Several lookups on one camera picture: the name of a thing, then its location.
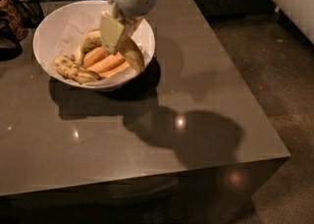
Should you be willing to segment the spotted yellow banana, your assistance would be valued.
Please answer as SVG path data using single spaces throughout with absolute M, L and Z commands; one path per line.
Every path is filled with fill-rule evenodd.
M 82 66 L 79 66 L 71 57 L 57 56 L 54 59 L 56 71 L 65 79 L 79 84 L 87 84 L 101 80 L 101 77 Z
M 137 44 L 127 37 L 119 46 L 118 52 L 139 74 L 145 69 L 144 57 Z

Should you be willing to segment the pale spotted banana back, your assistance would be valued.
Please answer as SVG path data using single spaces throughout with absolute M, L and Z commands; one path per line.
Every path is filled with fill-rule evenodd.
M 89 31 L 87 34 L 85 34 L 79 45 L 78 45 L 78 49 L 76 52 L 76 62 L 81 66 L 84 60 L 85 55 L 101 46 L 101 35 L 100 35 L 100 30 L 99 29 L 94 29 Z

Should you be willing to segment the white bowl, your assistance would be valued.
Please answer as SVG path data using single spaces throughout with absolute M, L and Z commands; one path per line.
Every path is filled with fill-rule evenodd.
M 150 24 L 141 21 L 131 37 L 113 55 L 103 45 L 104 0 L 78 1 L 57 9 L 38 26 L 34 55 L 51 77 L 72 86 L 93 90 L 116 89 L 146 69 L 155 51 Z

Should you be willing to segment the white paper bowl liner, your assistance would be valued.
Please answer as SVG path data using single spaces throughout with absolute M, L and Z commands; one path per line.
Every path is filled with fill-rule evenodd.
M 86 11 L 75 13 L 62 9 L 50 14 L 38 27 L 36 39 L 33 41 L 35 55 L 41 67 L 51 77 L 65 84 L 87 89 L 113 89 L 135 78 L 137 72 L 132 67 L 127 67 L 103 81 L 78 84 L 75 81 L 66 80 L 56 71 L 54 59 L 58 55 L 75 55 L 82 37 L 89 31 L 99 28 L 99 25 L 99 11 L 88 14 Z

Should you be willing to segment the orange plantain middle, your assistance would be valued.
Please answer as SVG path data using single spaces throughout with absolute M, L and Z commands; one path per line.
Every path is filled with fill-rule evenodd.
M 91 65 L 88 67 L 88 70 L 97 74 L 105 73 L 119 67 L 125 62 L 125 58 L 120 53 L 118 53 L 116 55 L 109 55 L 101 61 Z

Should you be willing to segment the orange plantain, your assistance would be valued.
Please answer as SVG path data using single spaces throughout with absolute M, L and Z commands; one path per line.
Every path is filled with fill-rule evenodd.
M 99 61 L 105 59 L 109 55 L 109 52 L 103 47 L 97 47 L 89 51 L 85 56 L 82 63 L 84 68 L 90 67 Z
M 119 73 L 120 71 L 124 70 L 125 68 L 127 68 L 130 64 L 126 61 L 123 64 L 121 64 L 120 66 L 114 68 L 113 70 L 110 71 L 106 71 L 103 73 L 98 74 L 102 79 L 107 79 L 117 73 Z
M 101 61 L 91 65 L 88 67 L 88 70 L 97 74 L 105 73 L 119 67 L 125 62 L 125 58 L 120 53 L 118 53 L 116 55 L 109 55 Z

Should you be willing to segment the orange plantain lower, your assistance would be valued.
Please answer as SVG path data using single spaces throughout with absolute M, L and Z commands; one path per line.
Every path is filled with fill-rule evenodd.
M 120 66 L 114 68 L 113 70 L 110 71 L 106 71 L 103 73 L 98 74 L 102 79 L 107 79 L 117 73 L 119 73 L 120 71 L 124 70 L 125 68 L 127 68 L 130 64 L 126 61 L 123 64 L 121 64 Z

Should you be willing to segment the orange plantain upper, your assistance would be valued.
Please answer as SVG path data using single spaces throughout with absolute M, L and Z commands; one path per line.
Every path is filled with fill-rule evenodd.
M 89 51 L 85 56 L 82 63 L 84 68 L 90 67 L 99 61 L 105 59 L 109 55 L 109 52 L 103 47 L 97 47 Z

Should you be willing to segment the brown patterned container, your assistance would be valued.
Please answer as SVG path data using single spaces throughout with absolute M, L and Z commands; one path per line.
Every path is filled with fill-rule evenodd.
M 9 22 L 9 26 L 18 41 L 21 41 L 26 37 L 27 29 L 23 24 L 22 17 L 13 0 L 0 0 L 0 17 Z

